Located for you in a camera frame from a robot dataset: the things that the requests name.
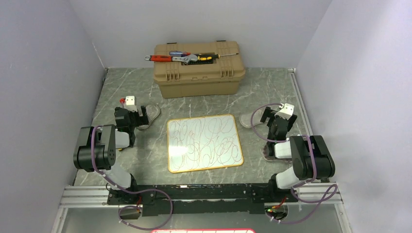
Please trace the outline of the grey mesh scrubbing pad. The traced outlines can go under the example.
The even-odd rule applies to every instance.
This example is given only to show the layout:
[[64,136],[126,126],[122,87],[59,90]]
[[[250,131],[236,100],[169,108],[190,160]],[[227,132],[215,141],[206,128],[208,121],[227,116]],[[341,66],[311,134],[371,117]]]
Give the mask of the grey mesh scrubbing pad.
[[240,115],[239,121],[240,121],[240,124],[243,127],[250,129],[250,128],[252,128],[252,126],[251,126],[252,124],[254,126],[257,126],[257,125],[264,124],[264,123],[267,122],[267,120],[265,120],[264,122],[260,121],[262,119],[264,110],[262,110],[262,109],[257,110],[255,112],[255,114],[253,115],[253,119],[251,120],[252,113],[253,112],[248,112],[248,113]]

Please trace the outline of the yellow framed whiteboard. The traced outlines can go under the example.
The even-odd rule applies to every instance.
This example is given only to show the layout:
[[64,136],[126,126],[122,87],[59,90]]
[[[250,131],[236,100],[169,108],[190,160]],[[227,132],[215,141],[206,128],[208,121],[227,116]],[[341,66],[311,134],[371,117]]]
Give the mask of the yellow framed whiteboard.
[[241,166],[244,162],[231,114],[169,120],[167,143],[171,173]]

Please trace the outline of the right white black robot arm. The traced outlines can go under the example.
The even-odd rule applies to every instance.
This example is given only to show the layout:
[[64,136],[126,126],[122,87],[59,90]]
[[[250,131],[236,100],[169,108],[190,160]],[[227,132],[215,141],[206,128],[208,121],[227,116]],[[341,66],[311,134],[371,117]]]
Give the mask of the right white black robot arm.
[[283,104],[278,110],[266,106],[261,123],[267,123],[268,135],[262,154],[268,161],[290,160],[292,166],[275,174],[275,184],[268,187],[268,196],[280,201],[286,196],[287,189],[301,183],[333,177],[336,167],[327,145],[320,135],[290,136],[297,115],[294,106]]

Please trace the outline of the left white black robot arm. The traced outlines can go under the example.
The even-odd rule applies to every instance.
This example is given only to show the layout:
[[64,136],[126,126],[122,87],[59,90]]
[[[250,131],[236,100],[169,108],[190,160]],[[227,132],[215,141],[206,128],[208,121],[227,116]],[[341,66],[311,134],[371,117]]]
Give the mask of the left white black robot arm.
[[132,174],[116,163],[117,151],[133,147],[136,141],[135,129],[148,126],[150,121],[146,107],[128,110],[116,107],[116,124],[82,127],[79,131],[73,163],[78,170],[96,172],[111,188],[120,191],[120,197],[128,204],[135,203],[140,196],[137,182]]

